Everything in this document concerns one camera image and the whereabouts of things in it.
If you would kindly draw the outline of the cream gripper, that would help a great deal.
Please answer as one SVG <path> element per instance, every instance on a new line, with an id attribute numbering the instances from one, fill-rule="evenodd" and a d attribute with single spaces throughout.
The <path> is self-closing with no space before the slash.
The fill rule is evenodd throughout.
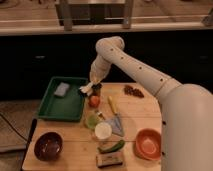
<path id="1" fill-rule="evenodd" d="M 98 55 L 91 64 L 89 73 L 89 79 L 91 82 L 89 82 L 87 85 L 81 86 L 79 90 L 83 94 L 88 93 L 94 84 L 100 83 L 109 74 L 110 69 L 111 63 L 105 60 L 102 56 Z"/>

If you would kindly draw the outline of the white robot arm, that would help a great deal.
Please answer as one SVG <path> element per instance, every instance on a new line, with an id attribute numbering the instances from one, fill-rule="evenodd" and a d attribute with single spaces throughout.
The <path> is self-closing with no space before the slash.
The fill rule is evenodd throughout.
<path id="1" fill-rule="evenodd" d="M 159 102 L 162 114 L 161 171 L 213 171 L 213 93 L 196 84 L 182 84 L 171 76 L 124 52 L 119 36 L 95 45 L 88 93 L 116 65 Z"/>

